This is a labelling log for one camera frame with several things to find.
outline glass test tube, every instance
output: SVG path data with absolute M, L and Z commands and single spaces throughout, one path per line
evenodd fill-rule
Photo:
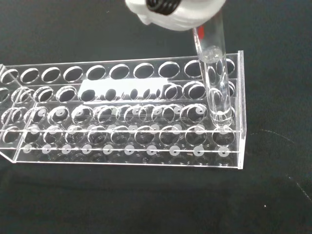
M 212 122 L 228 127 L 233 118 L 221 11 L 193 33 Z

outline circular hole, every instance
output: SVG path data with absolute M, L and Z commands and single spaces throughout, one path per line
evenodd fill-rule
M 113 67 L 109 73 L 113 79 L 123 79 L 129 74 L 129 67 L 125 64 L 119 64 Z
M 93 127 L 88 134 L 88 141 L 94 145 L 104 144 L 108 139 L 108 134 L 102 126 Z
M 27 129 L 27 134 L 25 136 L 24 142 L 27 144 L 34 143 L 39 139 L 40 135 L 41 133 L 39 132 L 38 126 L 30 126 Z
M 128 131 L 128 128 L 125 126 L 118 126 L 114 128 L 114 131 Z M 111 140 L 115 144 L 126 144 L 130 137 L 130 133 L 123 133 L 123 132 L 112 132 Z
M 31 100 L 34 90 L 27 87 L 20 87 L 11 95 L 11 101 L 16 103 L 27 102 Z
M 20 129 L 18 127 L 10 127 L 5 130 L 2 140 L 4 143 L 12 143 L 20 136 Z
M 2 124 L 7 124 L 9 123 L 9 117 L 12 117 L 12 114 L 14 113 L 14 111 L 16 111 L 17 108 L 9 108 L 7 109 L 5 112 L 3 112 L 3 114 L 1 115 L 1 123 Z
M 142 126 L 137 129 L 137 132 L 135 133 L 135 140 L 140 145 L 147 145 L 151 143 L 154 140 L 154 134 L 153 133 L 146 133 L 146 132 L 140 132 L 140 131 L 152 131 L 153 129 L 150 126 Z
M 219 82 L 219 78 L 217 78 L 217 75 L 215 73 L 215 69 L 211 66 L 207 68 L 208 70 L 208 79 L 211 83 L 211 85 L 216 85 Z
M 68 102 L 74 99 L 77 91 L 73 86 L 64 86 L 56 93 L 56 98 L 59 102 Z
M 105 73 L 106 73 L 106 70 L 103 66 L 96 65 L 96 66 L 91 67 L 87 71 L 86 75 L 89 80 L 98 80 L 98 79 L 104 78 Z
M 106 157 L 101 153 L 95 153 L 90 156 L 90 162 L 107 162 Z
M 229 81 L 229 90 L 230 90 L 230 96 L 232 96 L 235 93 L 235 85 Z
M 211 164 L 211 159 L 206 156 L 196 157 L 196 164 L 201 166 L 208 166 Z
M 139 105 L 133 106 L 131 108 L 128 108 L 124 114 L 124 120 L 127 123 L 137 124 L 142 122 L 142 120 L 139 117 L 139 111 L 142 107 Z
M 2 74 L 0 82 L 2 84 L 11 84 L 14 82 L 14 79 L 18 77 L 19 72 L 16 69 L 10 69 Z
M 45 107 L 34 107 L 26 112 L 24 115 L 24 122 L 39 123 L 47 116 L 47 109 Z
M 136 100 L 138 98 L 138 91 L 137 89 L 133 89 L 130 93 L 131 100 Z
M 78 153 L 70 156 L 70 161 L 71 162 L 87 162 L 87 156 L 84 155 L 83 153 Z
M 160 133 L 159 139 L 164 145 L 176 144 L 179 141 L 180 133 L 166 132 L 178 131 L 178 128 L 176 128 L 175 126 L 166 126 L 161 130 L 164 132 Z
M 118 109 L 115 106 L 104 107 L 99 111 L 97 115 L 97 120 L 101 124 L 111 125 L 115 123 L 117 120 L 116 117 L 117 112 Z
M 145 90 L 145 92 L 143 93 L 143 99 L 149 99 L 151 96 L 151 90 L 147 89 Z
M 10 97 L 10 91 L 7 88 L 0 88 L 0 103 L 3 103 Z
M 116 90 L 115 89 L 107 90 L 105 94 L 105 99 L 108 101 L 113 101 L 115 98 L 116 98 Z
M 94 101 L 95 99 L 96 99 L 96 93 L 92 89 L 83 91 L 80 97 L 81 101 Z
M 50 67 L 42 73 L 41 80 L 45 83 L 52 83 L 60 77 L 60 70 L 57 67 Z
M 43 86 L 38 88 L 34 94 L 33 98 L 36 102 L 47 102 L 53 97 L 53 89 L 49 86 Z
M 86 124 L 92 119 L 92 115 L 91 107 L 81 105 L 73 110 L 71 117 L 75 124 Z
M 26 112 L 27 109 L 25 107 L 17 108 L 11 115 L 11 121 L 13 123 L 20 122 Z
M 199 99 L 205 96 L 205 87 L 201 82 L 191 81 L 183 86 L 182 93 L 187 99 Z
M 78 132 L 81 131 L 82 128 L 79 126 L 69 126 L 67 129 L 67 132 L 65 134 L 65 141 L 68 144 L 76 144 L 79 143 L 83 140 L 84 133 L 83 132 Z
M 228 66 L 228 74 L 231 75 L 235 70 L 235 64 L 232 60 L 226 59 L 226 64 Z
M 186 124 L 201 122 L 207 116 L 207 108 L 202 104 L 192 104 L 180 112 L 180 119 Z
M 81 67 L 78 66 L 74 66 L 74 67 L 70 67 L 68 68 L 65 72 L 64 72 L 64 79 L 67 82 L 75 82 L 79 79 L 82 78 L 83 75 L 83 70 Z
M 223 60 L 219 60 L 216 64 L 216 73 L 219 75 L 219 76 L 222 76 L 224 74 L 224 66 L 223 66 Z
M 207 139 L 207 133 L 202 132 L 204 130 L 205 129 L 200 126 L 190 127 L 187 131 L 192 132 L 185 134 L 185 140 L 192 146 L 204 144 Z
M 228 146 L 235 139 L 234 133 L 213 133 L 213 140 L 217 145 Z
M 189 61 L 184 68 L 185 74 L 191 78 L 198 78 L 201 76 L 200 66 L 198 60 Z
M 159 67 L 158 73 L 164 78 L 174 78 L 179 71 L 180 67 L 176 62 L 165 62 Z
M 173 157 L 170 162 L 170 164 L 174 164 L 174 165 L 188 165 L 190 164 L 189 160 L 187 160 L 185 157 L 183 156 L 176 156 Z
M 139 79 L 149 78 L 154 73 L 154 67 L 149 63 L 142 63 L 133 71 L 134 76 Z
M 49 155 L 40 154 L 40 155 L 38 156 L 38 162 L 48 162 L 48 161 L 50 161 L 50 160 L 51 160 L 51 158 L 50 158 Z
M 50 126 L 43 134 L 43 140 L 47 144 L 53 144 L 61 140 L 63 134 L 59 132 L 61 129 L 58 126 Z
M 193 87 L 189 90 L 189 97 L 190 99 L 196 100 L 201 99 L 205 96 L 206 89 L 203 84 L 199 85 L 193 85 Z
M 46 102 L 53 96 L 53 90 L 45 90 L 39 97 L 39 102 Z
M 127 109 L 131 108 L 130 105 L 123 105 L 123 106 L 119 106 L 118 107 L 118 110 L 116 112 L 116 118 L 119 120 L 119 121 L 123 121 L 123 116 L 124 114 L 126 113 Z
M 178 90 L 175 84 L 169 86 L 166 90 L 165 90 L 165 97 L 168 100 L 173 100 L 177 97 L 178 95 Z
M 23 82 L 25 84 L 30 84 L 30 83 L 34 82 L 38 77 L 39 77 L 38 69 L 29 68 L 21 74 L 20 80 L 21 80 L 21 82 Z
M 154 108 L 155 106 L 150 104 L 143 106 L 138 111 L 139 118 L 145 123 L 152 121 L 152 113 Z
M 219 167 L 230 167 L 232 166 L 232 162 L 229 158 L 226 157 L 220 157 L 217 161 L 216 161 L 217 166 Z
M 171 106 L 166 106 L 162 112 L 162 117 L 167 121 L 167 122 L 172 122 L 175 119 L 175 111 Z
M 64 155 L 63 153 L 57 154 L 52 160 L 54 162 L 68 162 L 68 155 Z
M 153 109 L 152 120 L 157 124 L 167 124 L 174 120 L 175 112 L 171 106 L 157 106 Z
M 64 122 L 69 116 L 69 110 L 65 106 L 54 108 L 48 115 L 48 122 L 50 124 L 60 124 Z

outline black background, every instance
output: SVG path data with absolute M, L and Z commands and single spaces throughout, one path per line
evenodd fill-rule
M 12 165 L 1 233 L 312 233 L 312 2 L 228 0 L 244 50 L 244 170 Z M 0 0 L 5 65 L 195 54 L 191 32 L 143 25 L 123 0 Z

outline black threaded neck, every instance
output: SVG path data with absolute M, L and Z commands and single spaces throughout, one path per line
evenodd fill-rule
M 176 10 L 180 2 L 181 0 L 146 0 L 146 5 L 150 11 L 167 16 Z

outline clear acrylic rack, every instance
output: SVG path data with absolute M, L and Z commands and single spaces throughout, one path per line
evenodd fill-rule
M 243 52 L 228 54 L 227 65 L 225 129 L 211 121 L 195 56 L 0 65 L 0 154 L 13 163 L 242 169 Z

